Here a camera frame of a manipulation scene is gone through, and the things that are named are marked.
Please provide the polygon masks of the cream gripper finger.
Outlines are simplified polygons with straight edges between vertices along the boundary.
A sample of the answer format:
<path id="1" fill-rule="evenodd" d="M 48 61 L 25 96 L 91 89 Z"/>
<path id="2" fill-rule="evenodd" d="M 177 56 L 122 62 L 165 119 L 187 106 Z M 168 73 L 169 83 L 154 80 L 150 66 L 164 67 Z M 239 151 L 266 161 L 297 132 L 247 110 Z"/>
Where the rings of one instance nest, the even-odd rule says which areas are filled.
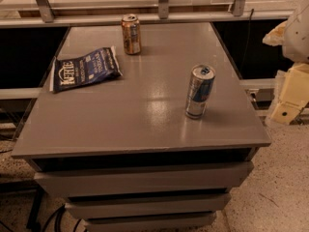
<path id="1" fill-rule="evenodd" d="M 284 43 L 284 31 L 286 28 L 287 22 L 283 21 L 277 26 L 275 26 L 270 32 L 268 32 L 262 39 L 264 44 L 270 46 L 278 46 Z"/>
<path id="2" fill-rule="evenodd" d="M 278 104 L 270 119 L 289 125 L 309 102 L 309 65 L 294 63 L 285 73 L 285 80 Z"/>

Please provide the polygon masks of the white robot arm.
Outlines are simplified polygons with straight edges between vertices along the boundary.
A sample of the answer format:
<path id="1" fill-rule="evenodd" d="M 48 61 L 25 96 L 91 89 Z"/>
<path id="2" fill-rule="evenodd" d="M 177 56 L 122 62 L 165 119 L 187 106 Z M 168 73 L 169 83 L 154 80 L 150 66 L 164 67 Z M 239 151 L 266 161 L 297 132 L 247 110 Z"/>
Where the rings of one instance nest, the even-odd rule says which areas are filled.
<path id="1" fill-rule="evenodd" d="M 294 62 L 270 115 L 271 120 L 289 125 L 309 102 L 309 0 L 302 0 L 286 21 L 264 36 L 263 43 L 281 45 L 283 56 Z"/>

